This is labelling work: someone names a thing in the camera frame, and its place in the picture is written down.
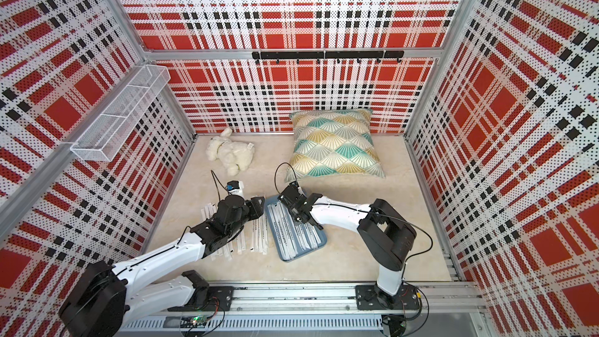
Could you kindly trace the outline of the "blue plastic storage tray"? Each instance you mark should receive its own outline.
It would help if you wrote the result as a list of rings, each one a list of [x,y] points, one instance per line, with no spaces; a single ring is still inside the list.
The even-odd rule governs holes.
[[[279,206],[281,214],[285,219],[287,229],[291,234],[293,246],[296,251],[295,257],[291,261],[294,261],[300,257],[304,257],[310,253],[313,253],[323,248],[327,244],[328,239],[323,230],[316,229],[311,224],[303,224],[301,222],[298,224],[294,223],[290,214],[287,211],[287,208],[282,204],[282,202],[279,201],[279,199],[276,196],[270,197],[265,201],[264,211],[268,220],[268,225],[273,235],[275,247],[278,251],[279,258],[283,262],[291,261],[285,261],[282,253],[282,248],[280,246],[280,240],[275,227],[275,220],[272,210],[272,207],[275,204]]]

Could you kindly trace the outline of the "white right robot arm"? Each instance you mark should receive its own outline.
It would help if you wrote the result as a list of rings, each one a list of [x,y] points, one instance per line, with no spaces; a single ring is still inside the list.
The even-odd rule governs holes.
[[[320,193],[307,196],[297,182],[290,183],[278,200],[294,223],[319,230],[335,226],[358,234],[379,264],[377,296],[390,300],[398,295],[417,233],[391,204],[380,198],[371,204],[350,204]]]

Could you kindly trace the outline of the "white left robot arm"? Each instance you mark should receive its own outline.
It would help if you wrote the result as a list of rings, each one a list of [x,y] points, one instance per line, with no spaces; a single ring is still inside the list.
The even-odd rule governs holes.
[[[262,217],[264,206],[263,197],[229,195],[212,217],[159,249],[113,265],[88,265],[59,309],[63,330],[72,336],[113,336],[160,310],[190,301],[205,304],[209,285],[197,272],[185,271],[168,282],[158,279],[235,240],[247,222]]]

